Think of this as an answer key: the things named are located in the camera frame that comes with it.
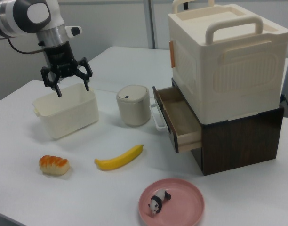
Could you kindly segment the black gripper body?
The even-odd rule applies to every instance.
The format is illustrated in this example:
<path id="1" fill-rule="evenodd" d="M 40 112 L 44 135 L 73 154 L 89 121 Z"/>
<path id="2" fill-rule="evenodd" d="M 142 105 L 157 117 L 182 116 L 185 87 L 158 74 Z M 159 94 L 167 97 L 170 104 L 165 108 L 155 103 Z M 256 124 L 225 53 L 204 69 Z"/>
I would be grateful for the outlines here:
<path id="1" fill-rule="evenodd" d="M 47 79 L 49 72 L 60 78 L 76 75 L 78 65 L 68 41 L 43 50 L 48 64 L 48 67 L 43 67 L 43 78 Z"/>

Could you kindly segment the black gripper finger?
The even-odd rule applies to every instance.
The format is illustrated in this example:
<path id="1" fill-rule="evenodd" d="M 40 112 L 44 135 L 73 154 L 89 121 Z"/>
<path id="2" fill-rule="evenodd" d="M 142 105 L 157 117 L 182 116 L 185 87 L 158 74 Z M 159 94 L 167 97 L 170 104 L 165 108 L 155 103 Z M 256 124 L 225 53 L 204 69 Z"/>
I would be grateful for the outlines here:
<path id="1" fill-rule="evenodd" d="M 45 87 L 51 87 L 51 89 L 57 93 L 58 97 L 62 97 L 62 93 L 58 86 L 58 81 L 61 77 L 61 72 L 55 67 L 49 68 L 45 66 L 42 67 L 40 72 L 41 72 Z M 49 73 L 53 73 L 55 75 L 55 78 L 53 80 L 50 80 L 48 76 Z"/>
<path id="2" fill-rule="evenodd" d="M 86 73 L 82 72 L 78 66 L 83 67 L 86 70 Z M 90 82 L 90 77 L 93 76 L 93 72 L 88 63 L 88 60 L 85 57 L 79 61 L 73 60 L 73 75 L 81 78 L 85 85 L 86 91 L 89 91 L 88 83 Z"/>

